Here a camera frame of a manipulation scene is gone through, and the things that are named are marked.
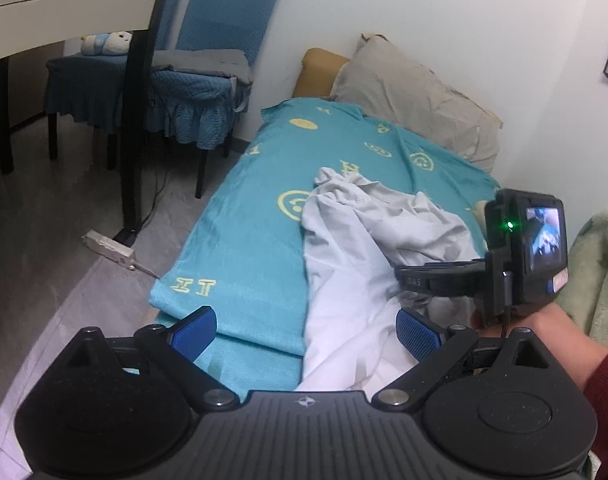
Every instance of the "floor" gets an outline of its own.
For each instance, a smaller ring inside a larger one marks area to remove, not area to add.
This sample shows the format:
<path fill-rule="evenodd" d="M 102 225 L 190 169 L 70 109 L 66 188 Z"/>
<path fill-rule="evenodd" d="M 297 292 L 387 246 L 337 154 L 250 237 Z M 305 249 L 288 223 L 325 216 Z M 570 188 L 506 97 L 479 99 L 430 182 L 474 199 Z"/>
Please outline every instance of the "floor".
<path fill-rule="evenodd" d="M 13 134 L 15 171 L 0 174 L 0 480 L 30 469 L 15 439 L 21 400 L 83 326 L 130 335 L 143 323 L 153 279 L 99 258 L 81 243 L 89 229 L 121 228 L 119 174 L 105 169 L 106 138 L 60 118 L 60 157 L 49 161 L 46 120 Z M 212 192 L 238 159 L 209 159 L 204 197 L 193 196 L 197 153 L 161 139 L 146 146 L 144 208 L 168 168 L 155 214 L 134 248 L 138 260 L 167 272 Z"/>

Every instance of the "silver bolt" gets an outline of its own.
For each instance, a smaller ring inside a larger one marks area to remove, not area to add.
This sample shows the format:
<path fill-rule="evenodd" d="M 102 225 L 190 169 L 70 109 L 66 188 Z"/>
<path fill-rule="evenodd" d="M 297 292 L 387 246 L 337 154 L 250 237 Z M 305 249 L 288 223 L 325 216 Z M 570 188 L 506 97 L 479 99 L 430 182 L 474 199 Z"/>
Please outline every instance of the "silver bolt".
<path fill-rule="evenodd" d="M 235 394 L 228 390 L 222 390 L 221 388 L 216 388 L 213 390 L 209 390 L 204 394 L 204 402 L 209 406 L 226 406 L 227 404 L 232 403 L 235 400 Z"/>
<path fill-rule="evenodd" d="M 399 406 L 408 401 L 408 393 L 402 390 L 390 388 L 378 393 L 378 399 L 389 406 Z"/>

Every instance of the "green blanket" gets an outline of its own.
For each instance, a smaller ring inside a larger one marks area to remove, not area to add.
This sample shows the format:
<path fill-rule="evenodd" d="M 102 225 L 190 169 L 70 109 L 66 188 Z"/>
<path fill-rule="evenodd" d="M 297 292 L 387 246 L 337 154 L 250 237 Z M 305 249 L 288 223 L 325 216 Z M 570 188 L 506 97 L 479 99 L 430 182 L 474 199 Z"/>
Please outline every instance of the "green blanket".
<path fill-rule="evenodd" d="M 608 346 L 608 209 L 581 229 L 557 302 L 591 339 Z"/>

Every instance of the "stuffed animal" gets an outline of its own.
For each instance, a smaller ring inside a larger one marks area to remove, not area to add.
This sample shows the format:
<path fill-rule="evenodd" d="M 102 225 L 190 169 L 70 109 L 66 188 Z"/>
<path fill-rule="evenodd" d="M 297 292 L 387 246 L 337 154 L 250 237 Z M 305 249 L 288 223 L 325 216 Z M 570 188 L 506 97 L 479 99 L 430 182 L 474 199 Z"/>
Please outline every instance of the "stuffed animal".
<path fill-rule="evenodd" d="M 84 36 L 81 51 L 85 56 L 122 56 L 128 54 L 132 36 L 130 32 L 124 31 Z"/>

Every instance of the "hand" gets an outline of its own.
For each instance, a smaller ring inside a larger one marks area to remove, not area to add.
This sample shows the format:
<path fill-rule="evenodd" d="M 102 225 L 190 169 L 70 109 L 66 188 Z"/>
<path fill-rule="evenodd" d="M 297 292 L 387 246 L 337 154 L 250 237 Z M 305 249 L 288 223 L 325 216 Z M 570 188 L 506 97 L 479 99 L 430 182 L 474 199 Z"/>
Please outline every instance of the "hand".
<path fill-rule="evenodd" d="M 476 316 L 471 319 L 474 328 L 480 324 Z M 509 332 L 516 326 L 532 329 L 581 390 L 608 355 L 608 349 L 585 336 L 556 303 L 548 304 L 529 317 L 512 320 Z M 500 337 L 500 332 L 499 326 L 479 330 L 484 337 Z"/>

